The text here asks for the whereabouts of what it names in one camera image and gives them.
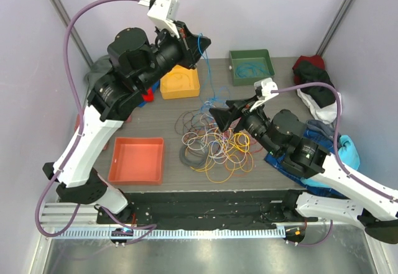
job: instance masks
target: green bin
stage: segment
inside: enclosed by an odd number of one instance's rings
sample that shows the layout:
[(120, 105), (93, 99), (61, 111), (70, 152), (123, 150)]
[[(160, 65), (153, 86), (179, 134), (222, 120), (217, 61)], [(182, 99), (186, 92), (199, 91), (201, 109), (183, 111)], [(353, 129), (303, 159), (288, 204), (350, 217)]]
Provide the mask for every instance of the green bin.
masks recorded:
[(234, 86), (248, 86), (275, 75), (267, 49), (231, 50), (229, 60)]

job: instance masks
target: red object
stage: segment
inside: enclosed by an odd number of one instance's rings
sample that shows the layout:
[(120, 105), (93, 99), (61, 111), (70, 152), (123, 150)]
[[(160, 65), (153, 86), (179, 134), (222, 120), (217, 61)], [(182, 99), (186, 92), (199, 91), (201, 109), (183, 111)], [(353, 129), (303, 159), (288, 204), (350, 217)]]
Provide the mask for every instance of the red object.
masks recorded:
[[(79, 127), (79, 123), (80, 123), (80, 118), (79, 115), (77, 115), (76, 117), (76, 122), (75, 122), (75, 131), (77, 130), (77, 128)], [(105, 151), (109, 146), (109, 142), (107, 142), (104, 147), (102, 148), (102, 151)]]
[(163, 160), (164, 139), (118, 137), (108, 180), (115, 185), (160, 185)]
[(155, 99), (154, 92), (152, 91), (152, 88), (149, 89), (147, 92), (148, 92), (148, 95), (143, 94), (142, 97), (144, 98), (145, 102), (152, 102)]
[[(295, 62), (294, 66), (293, 66), (293, 72), (294, 70), (297, 68), (297, 66), (299, 65), (299, 63), (301, 61), (308, 61), (310, 62), (312, 65), (317, 66), (318, 68), (321, 68), (322, 70), (325, 69), (325, 62), (323, 61), (323, 58), (320, 55), (313, 55), (312, 57), (305, 57), (305, 56), (301, 56), (298, 58), (298, 60)], [(297, 75), (294, 75), (294, 84), (301, 84), (300, 78)]]

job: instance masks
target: white cloth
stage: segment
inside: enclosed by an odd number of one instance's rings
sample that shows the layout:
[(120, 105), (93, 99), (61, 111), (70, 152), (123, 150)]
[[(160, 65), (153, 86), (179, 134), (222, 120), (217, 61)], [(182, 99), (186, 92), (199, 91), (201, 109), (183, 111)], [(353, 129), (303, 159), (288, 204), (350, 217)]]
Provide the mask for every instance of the white cloth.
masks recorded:
[[(336, 119), (337, 116), (336, 101), (331, 105), (327, 105), (324, 108), (320, 108), (319, 105), (310, 95), (301, 92), (300, 89), (297, 90), (297, 95), (301, 98), (306, 107), (310, 109), (311, 115), (314, 117), (315, 120), (322, 121), (325, 124), (331, 124)], [(341, 94), (339, 92), (338, 92), (338, 97), (340, 98), (341, 102)]]

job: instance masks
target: yellow bin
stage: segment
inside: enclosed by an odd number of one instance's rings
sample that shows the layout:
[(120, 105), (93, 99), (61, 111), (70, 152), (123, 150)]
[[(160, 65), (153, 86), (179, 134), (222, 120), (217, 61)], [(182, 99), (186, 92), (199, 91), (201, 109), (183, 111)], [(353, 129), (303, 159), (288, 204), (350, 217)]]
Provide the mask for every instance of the yellow bin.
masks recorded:
[(163, 99), (197, 97), (200, 94), (198, 70), (175, 66), (160, 80)]

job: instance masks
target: gray tabletop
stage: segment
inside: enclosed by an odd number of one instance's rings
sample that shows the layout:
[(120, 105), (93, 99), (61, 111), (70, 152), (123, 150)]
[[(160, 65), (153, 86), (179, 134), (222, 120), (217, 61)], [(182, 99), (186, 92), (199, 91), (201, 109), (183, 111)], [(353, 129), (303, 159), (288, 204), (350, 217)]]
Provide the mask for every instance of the gray tabletop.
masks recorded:
[[(297, 58), (273, 58), (275, 69), (274, 81), (279, 88), (293, 85), (292, 66)], [(218, 91), (227, 86), (231, 99), (250, 98), (254, 95), (253, 86), (232, 86), (229, 61), (227, 59), (210, 60), (213, 75), (213, 85)], [(207, 67), (203, 60), (198, 64), (198, 74), (201, 84), (201, 97), (206, 99), (213, 95), (210, 85), (204, 86)], [(163, 100), (160, 91), (155, 92), (155, 101), (147, 103), (143, 108), (137, 108), (132, 113), (132, 122), (124, 124), (110, 139), (109, 147), (98, 157), (94, 167), (103, 178), (107, 178), (111, 166), (114, 140), (116, 137), (162, 137), (165, 142), (163, 183), (158, 186), (124, 185), (118, 186), (123, 191), (203, 191), (203, 190), (285, 190), (300, 188), (299, 185), (280, 174), (263, 159), (266, 151), (254, 154), (254, 168), (244, 177), (233, 176), (227, 182), (216, 184), (210, 182), (204, 173), (199, 173), (182, 165), (178, 151), (182, 145), (181, 135), (174, 130), (175, 121), (185, 111), (199, 109), (202, 105), (198, 97)], [(284, 93), (270, 100), (265, 112), (273, 117), (281, 109), (289, 109), (301, 121), (311, 118), (305, 105), (296, 93)], [(223, 180), (228, 172), (223, 165), (217, 165), (209, 171), (214, 180)]]

